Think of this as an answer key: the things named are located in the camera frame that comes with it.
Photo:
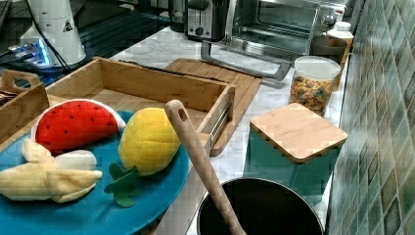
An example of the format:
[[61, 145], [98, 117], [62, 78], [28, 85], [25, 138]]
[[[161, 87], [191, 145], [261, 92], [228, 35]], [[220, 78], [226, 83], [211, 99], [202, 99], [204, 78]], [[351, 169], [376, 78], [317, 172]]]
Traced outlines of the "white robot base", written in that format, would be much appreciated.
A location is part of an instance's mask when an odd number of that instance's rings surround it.
[[27, 62], [39, 69], [72, 66], [86, 58], [69, 0], [25, 0], [32, 26], [21, 37], [33, 43], [35, 56]]

